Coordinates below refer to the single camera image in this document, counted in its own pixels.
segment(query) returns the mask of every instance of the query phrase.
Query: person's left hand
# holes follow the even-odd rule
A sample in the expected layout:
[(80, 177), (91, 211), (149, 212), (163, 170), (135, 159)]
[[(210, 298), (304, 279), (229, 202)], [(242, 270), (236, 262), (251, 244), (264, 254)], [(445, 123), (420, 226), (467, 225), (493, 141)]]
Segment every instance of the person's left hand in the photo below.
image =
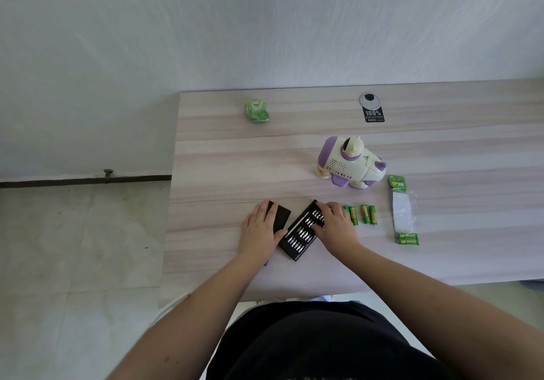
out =
[(269, 200), (266, 199), (255, 206), (255, 209), (241, 226), (240, 241), (238, 242), (238, 255), (259, 264), (264, 264), (274, 253), (280, 239), (287, 230), (279, 230), (274, 233), (274, 219), (276, 219), (277, 203), (272, 205), (267, 214)]

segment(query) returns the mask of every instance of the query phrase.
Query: wall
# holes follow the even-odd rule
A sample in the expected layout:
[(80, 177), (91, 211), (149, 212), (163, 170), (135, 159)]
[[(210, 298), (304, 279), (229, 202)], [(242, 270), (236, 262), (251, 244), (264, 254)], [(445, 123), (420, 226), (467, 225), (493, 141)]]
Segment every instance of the wall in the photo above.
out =
[(544, 76), (544, 0), (0, 0), (0, 178), (168, 173), (180, 90)]

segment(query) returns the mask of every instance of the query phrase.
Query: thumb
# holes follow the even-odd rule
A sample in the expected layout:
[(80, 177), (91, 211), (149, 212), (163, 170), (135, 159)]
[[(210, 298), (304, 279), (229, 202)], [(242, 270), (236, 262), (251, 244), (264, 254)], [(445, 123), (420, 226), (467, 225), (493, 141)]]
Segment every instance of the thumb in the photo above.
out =
[(280, 239), (282, 239), (286, 233), (287, 233), (287, 230), (276, 231), (276, 233), (274, 234), (274, 242), (278, 244), (278, 242), (280, 242)]
[(325, 237), (325, 232), (323, 231), (323, 228), (321, 228), (319, 225), (314, 224), (312, 225), (313, 232), (316, 233), (317, 238), (319, 238), (321, 241), (323, 241), (323, 237)]

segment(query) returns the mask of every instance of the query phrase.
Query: person's right arm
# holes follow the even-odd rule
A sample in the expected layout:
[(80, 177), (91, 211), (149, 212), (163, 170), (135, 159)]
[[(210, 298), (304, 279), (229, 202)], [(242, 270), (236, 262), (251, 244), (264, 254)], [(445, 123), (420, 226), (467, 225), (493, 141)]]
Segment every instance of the person's right arm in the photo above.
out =
[(362, 246), (347, 212), (323, 204), (327, 250), (359, 276), (440, 361), (471, 379), (544, 379), (544, 334), (486, 301)]

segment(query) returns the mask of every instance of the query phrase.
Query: green tissue package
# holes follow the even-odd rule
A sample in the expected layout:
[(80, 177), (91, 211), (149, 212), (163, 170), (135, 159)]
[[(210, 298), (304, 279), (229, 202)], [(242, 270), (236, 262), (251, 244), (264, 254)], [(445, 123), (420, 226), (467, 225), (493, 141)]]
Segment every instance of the green tissue package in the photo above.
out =
[(251, 122), (267, 122), (268, 116), (267, 104), (262, 99), (253, 99), (245, 104), (245, 114)]
[(393, 192), (393, 223), (397, 244), (418, 246), (419, 238), (414, 230), (412, 204), (406, 193), (406, 181), (403, 176), (389, 176), (389, 185)]

